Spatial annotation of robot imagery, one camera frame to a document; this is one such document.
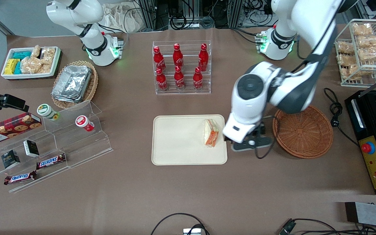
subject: brown table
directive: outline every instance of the brown table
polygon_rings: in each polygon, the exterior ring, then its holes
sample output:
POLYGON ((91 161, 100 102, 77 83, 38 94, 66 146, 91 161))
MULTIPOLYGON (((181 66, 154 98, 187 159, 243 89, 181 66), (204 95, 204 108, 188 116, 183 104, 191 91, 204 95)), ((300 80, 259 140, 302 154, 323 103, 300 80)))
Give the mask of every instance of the brown table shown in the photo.
MULTIPOLYGON (((88 60, 76 36, 8 37, 9 49, 36 44, 60 47, 64 52, 61 67, 88 60)), ((303 55, 309 52, 305 46, 300 49, 303 55)), ((358 148, 337 129, 331 149, 319 159, 294 158, 276 144, 263 160, 251 151, 229 149, 224 165, 152 164, 156 116, 222 114, 227 119, 233 83, 252 64, 264 60, 251 43, 230 30, 131 34, 123 59, 96 67, 100 83, 93 102, 103 111, 100 119, 114 151, 16 194, 8 193, 0 177, 0 234, 149 234, 160 219, 174 212, 194 214, 212 234, 220 235, 274 234, 290 217, 323 220, 337 229, 354 228, 346 222, 342 202, 376 204, 376 196, 358 148), (152 41, 182 38, 212 40, 211 95, 155 95, 152 41)), ((291 70, 300 60, 292 52, 272 62, 291 70)), ((53 79, 12 82, 0 77, 0 94, 25 99, 31 112, 41 103, 52 103, 52 86, 53 79)), ((339 85, 333 53, 312 102, 330 119, 324 87, 333 89, 342 103, 357 91, 339 85)), ((267 113, 275 111, 268 106, 267 113)), ((19 113, 0 111, 0 120, 19 113)), ((340 121, 354 137, 347 113, 340 121)), ((170 218, 156 234, 181 234, 194 224, 188 217, 170 218)), ((297 231, 325 229, 305 222, 300 225, 297 231)))

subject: small jar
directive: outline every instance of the small jar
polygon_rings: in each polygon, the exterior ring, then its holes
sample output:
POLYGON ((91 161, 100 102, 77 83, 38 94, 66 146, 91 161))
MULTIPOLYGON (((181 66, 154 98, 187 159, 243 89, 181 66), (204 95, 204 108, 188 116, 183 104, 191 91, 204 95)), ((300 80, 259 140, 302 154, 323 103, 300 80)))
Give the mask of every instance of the small jar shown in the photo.
POLYGON ((59 118, 59 113, 52 109, 48 104, 41 104, 37 107, 37 113, 51 121, 56 121, 59 118))
POLYGON ((86 131, 92 131, 94 129, 94 123, 84 115, 77 117, 75 124, 81 128, 84 128, 86 131))

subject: red button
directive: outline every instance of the red button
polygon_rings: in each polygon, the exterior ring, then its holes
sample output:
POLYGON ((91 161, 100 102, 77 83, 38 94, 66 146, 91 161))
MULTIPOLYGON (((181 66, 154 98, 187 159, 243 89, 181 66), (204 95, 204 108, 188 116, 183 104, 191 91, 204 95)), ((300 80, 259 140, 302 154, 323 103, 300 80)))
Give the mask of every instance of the red button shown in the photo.
POLYGON ((362 145, 362 151, 363 151, 364 153, 369 153, 369 152, 371 152, 371 150, 372 150, 372 148, 371 148, 371 146, 370 146, 369 144, 364 143, 364 144, 362 145))

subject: red bottle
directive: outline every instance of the red bottle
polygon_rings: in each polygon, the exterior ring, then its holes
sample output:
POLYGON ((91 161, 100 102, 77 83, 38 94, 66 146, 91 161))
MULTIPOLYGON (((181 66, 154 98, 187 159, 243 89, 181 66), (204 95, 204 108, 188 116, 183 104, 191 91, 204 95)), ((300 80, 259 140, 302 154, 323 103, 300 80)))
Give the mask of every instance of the red bottle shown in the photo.
POLYGON ((181 72, 181 66, 175 66, 175 85, 176 89, 183 90, 185 88, 184 75, 181 72))
POLYGON ((207 65, 209 63, 209 53, 207 52, 207 44, 201 44, 201 51, 200 55, 198 55, 198 66, 200 67, 201 71, 207 70, 207 65))
POLYGON ((193 80, 195 90, 201 91, 203 89, 203 75, 201 74, 200 67, 195 68, 193 80))
POLYGON ((167 86, 166 77, 163 75, 161 68, 156 69, 156 83, 161 91, 167 91, 169 89, 167 86))
POLYGON ((173 45, 173 63, 175 66, 180 66, 181 71, 184 69, 184 57, 180 51, 180 46, 178 43, 173 45))
POLYGON ((155 55, 153 56, 153 60, 155 61, 155 66, 158 69, 162 69, 162 71, 165 71, 166 65, 165 65, 165 59, 163 58, 163 55, 161 54, 161 51, 159 49, 159 46, 155 46, 153 48, 153 52, 155 55))

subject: wicker basket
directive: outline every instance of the wicker basket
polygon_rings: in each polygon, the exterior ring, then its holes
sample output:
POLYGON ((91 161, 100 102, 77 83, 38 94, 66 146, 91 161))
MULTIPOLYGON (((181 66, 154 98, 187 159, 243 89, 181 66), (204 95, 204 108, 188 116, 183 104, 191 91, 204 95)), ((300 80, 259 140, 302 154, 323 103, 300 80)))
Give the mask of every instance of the wicker basket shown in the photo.
MULTIPOLYGON (((88 83, 88 87, 86 88, 84 99, 82 101, 92 100, 92 98, 95 95, 95 90, 97 89, 97 85, 98 85, 98 74, 97 74, 97 71, 95 70, 94 66, 92 64, 86 62, 86 61, 76 61, 76 62, 70 63, 69 65, 87 66, 87 67, 92 69, 92 74, 91 74, 91 78, 90 78, 91 80, 88 83)), ((56 83, 59 80, 60 74, 64 71, 65 68, 66 68, 66 66, 60 71, 60 73, 56 77, 55 84, 53 85, 53 87, 56 86, 56 83)), ((56 100, 53 97, 52 97, 52 100, 56 104, 57 107, 64 108, 64 109, 72 107, 75 104, 79 104, 79 103, 56 100)))
POLYGON ((333 129, 320 110, 310 105, 301 113, 286 114, 278 110, 275 116, 274 135, 288 153, 303 159, 314 159, 330 149, 333 129))

